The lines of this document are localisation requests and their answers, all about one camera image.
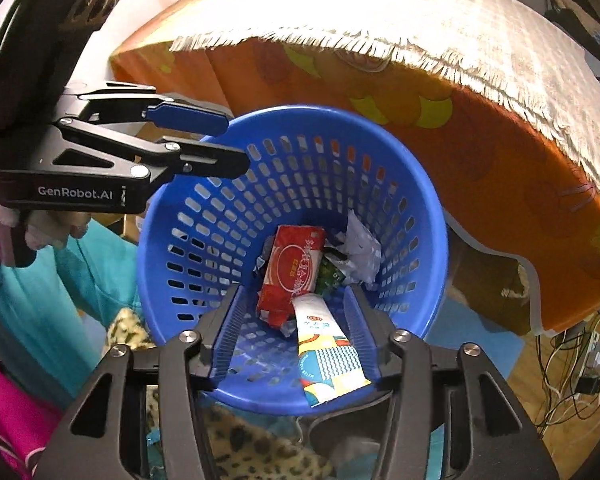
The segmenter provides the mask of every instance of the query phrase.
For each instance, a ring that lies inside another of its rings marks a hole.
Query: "blue gripper pad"
[[[244,315],[247,313],[247,306],[250,302],[251,294],[248,293],[244,286],[238,286],[235,291],[231,305],[224,317],[222,327],[216,338],[214,349],[211,357],[211,372],[210,378],[214,379],[214,382],[222,381],[227,374],[229,369],[229,362],[234,355],[235,343],[240,335],[240,327],[242,326]]]
[[[359,294],[354,294],[353,289],[348,286],[343,298],[344,315],[349,325],[349,340],[358,351],[358,358],[365,377],[373,383],[377,383],[381,379],[378,367],[378,347],[363,313],[363,308],[371,310],[371,307],[364,298],[360,299],[366,304],[360,305],[358,298],[360,294],[364,295],[364,292],[358,285],[355,286],[360,290]]]
[[[160,103],[146,111],[146,118],[159,128],[217,137],[229,127],[229,118],[221,113],[193,105]]]

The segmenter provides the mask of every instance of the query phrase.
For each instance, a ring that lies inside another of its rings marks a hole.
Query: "wooden floor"
[[[524,339],[525,348],[509,377],[509,384],[531,419],[540,422],[543,418],[545,400],[542,374],[536,357],[535,338],[527,335]],[[546,362],[552,352],[548,338],[542,339],[541,347]],[[562,351],[552,360],[548,369],[548,378],[552,385],[560,384],[561,378],[568,373],[571,357],[572,352]],[[592,397],[582,397],[582,399],[589,402]],[[596,402],[591,408],[583,404],[580,407],[583,418],[589,416],[596,406]],[[565,402],[561,408],[558,408],[555,420],[560,420],[562,414],[564,419],[574,414],[572,402]],[[568,480],[577,471],[599,439],[600,408],[588,420],[580,420],[576,416],[564,424],[549,427],[544,434],[544,443],[552,454],[562,480]]]

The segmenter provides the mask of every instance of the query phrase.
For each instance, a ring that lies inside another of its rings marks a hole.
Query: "blue mat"
[[[522,339],[514,333],[449,298],[440,306],[436,321],[425,339],[430,345],[454,350],[464,343],[476,343],[504,378],[509,377],[524,347]],[[427,480],[439,480],[442,476],[444,438],[444,427],[431,434]],[[375,453],[371,453],[351,460],[339,468],[338,480],[369,480],[377,458]]]

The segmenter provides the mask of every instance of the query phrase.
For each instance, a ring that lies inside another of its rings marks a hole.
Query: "person's leg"
[[[56,251],[58,276],[69,295],[105,328],[125,306],[142,317],[136,252],[135,245],[95,221],[83,238],[70,238],[65,249]]]
[[[0,267],[0,325],[75,397],[100,355],[89,343],[58,275],[54,252],[51,247],[38,251],[35,262],[25,269]],[[8,344],[9,338],[0,334],[0,356],[13,354],[4,348]],[[15,368],[8,371],[20,384],[36,381],[35,368]]]

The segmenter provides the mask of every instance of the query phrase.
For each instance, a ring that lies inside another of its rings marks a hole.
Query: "blue plastic basket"
[[[446,279],[442,207],[424,169],[386,130],[341,110],[287,106],[236,120],[209,139],[244,149],[251,168],[235,180],[178,176],[154,196],[138,253],[138,287],[152,337],[163,344],[217,308],[232,283],[250,290],[267,236],[280,224],[345,232],[353,209],[382,244],[379,290],[370,304],[397,327],[424,336]],[[271,415],[336,410],[368,386],[309,408],[299,384],[297,339],[256,318],[240,330],[229,373],[211,394],[228,405]],[[347,333],[342,292],[328,305]]]

